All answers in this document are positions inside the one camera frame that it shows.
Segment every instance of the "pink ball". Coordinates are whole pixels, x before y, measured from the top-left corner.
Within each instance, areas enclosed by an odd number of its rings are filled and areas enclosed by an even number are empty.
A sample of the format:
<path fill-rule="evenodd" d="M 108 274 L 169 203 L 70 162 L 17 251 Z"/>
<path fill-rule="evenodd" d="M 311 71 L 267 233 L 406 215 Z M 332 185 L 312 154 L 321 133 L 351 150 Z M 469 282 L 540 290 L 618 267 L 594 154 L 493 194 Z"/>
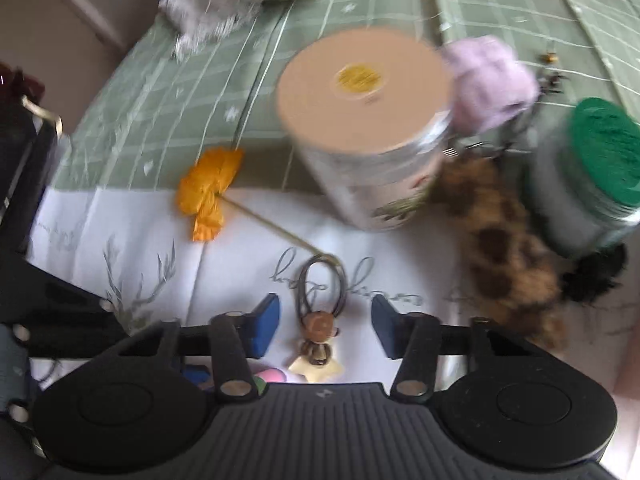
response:
<path fill-rule="evenodd" d="M 442 48 L 442 55 L 454 73 L 452 125 L 460 133 L 500 126 L 538 98 L 536 77 L 498 38 L 454 41 Z"/>
<path fill-rule="evenodd" d="M 260 377 L 265 383 L 286 383 L 287 376 L 282 370 L 277 368 L 268 368 L 255 374 Z"/>

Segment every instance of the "cylindrical container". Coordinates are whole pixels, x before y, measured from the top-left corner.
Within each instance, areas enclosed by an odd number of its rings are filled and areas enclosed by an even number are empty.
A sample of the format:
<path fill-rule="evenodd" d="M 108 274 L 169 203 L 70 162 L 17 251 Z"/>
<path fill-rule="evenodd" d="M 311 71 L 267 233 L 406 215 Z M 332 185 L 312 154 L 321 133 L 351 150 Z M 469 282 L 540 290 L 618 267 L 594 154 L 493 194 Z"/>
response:
<path fill-rule="evenodd" d="M 278 113 L 342 216 L 393 228 L 421 205 L 442 161 L 452 78 L 426 43 L 356 28 L 300 52 L 278 82 Z"/>
<path fill-rule="evenodd" d="M 612 103 L 581 101 L 541 143 L 529 171 L 525 202 L 561 256 L 613 245 L 640 222 L 640 130 Z"/>

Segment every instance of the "blue object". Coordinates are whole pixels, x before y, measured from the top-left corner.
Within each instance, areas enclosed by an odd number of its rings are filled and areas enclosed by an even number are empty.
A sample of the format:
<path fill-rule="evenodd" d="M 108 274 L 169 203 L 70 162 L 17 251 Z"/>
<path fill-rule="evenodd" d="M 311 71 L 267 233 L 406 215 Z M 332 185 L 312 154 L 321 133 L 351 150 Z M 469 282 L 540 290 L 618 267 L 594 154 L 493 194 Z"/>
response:
<path fill-rule="evenodd" d="M 276 294 L 268 294 L 264 300 L 252 311 L 246 314 L 250 352 L 247 357 L 263 357 L 273 334 L 280 323 L 280 298 Z"/>
<path fill-rule="evenodd" d="M 196 386 L 206 383 L 211 377 L 209 369 L 205 365 L 184 365 L 182 375 Z"/>
<path fill-rule="evenodd" d="M 398 339 L 402 329 L 402 316 L 384 296 L 378 294 L 371 301 L 371 323 L 385 353 L 392 359 L 402 357 L 404 348 Z"/>

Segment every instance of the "orange artificial flower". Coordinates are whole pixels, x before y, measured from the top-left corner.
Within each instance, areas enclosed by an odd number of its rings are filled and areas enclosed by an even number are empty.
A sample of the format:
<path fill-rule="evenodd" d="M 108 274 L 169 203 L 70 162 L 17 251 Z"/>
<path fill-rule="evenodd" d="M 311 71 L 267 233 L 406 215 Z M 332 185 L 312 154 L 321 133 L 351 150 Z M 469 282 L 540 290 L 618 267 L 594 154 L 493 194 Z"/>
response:
<path fill-rule="evenodd" d="M 185 215 L 196 215 L 191 238 L 194 242 L 213 240 L 222 229 L 225 219 L 218 196 L 233 181 L 243 155 L 242 150 L 212 148 L 180 180 L 176 203 Z"/>

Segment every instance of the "green plaid tablecloth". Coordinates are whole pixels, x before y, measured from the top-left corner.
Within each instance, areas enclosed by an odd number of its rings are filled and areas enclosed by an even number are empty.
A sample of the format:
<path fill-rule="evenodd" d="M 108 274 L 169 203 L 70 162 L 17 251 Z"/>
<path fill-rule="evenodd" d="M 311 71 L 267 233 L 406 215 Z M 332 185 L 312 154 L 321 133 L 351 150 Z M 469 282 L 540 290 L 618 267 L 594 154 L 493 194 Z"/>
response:
<path fill-rule="evenodd" d="M 280 126 L 274 88 L 298 51 L 352 27 L 396 27 L 434 44 L 493 34 L 532 70 L 552 40 L 570 79 L 545 105 L 538 132 L 588 96 L 640 118 L 636 9 L 633 0 L 271 2 L 182 64 L 171 58 L 175 34 L 158 19 L 87 111 L 53 186 L 175 189 L 203 150 L 225 145 L 246 150 L 235 186 L 319 192 Z"/>

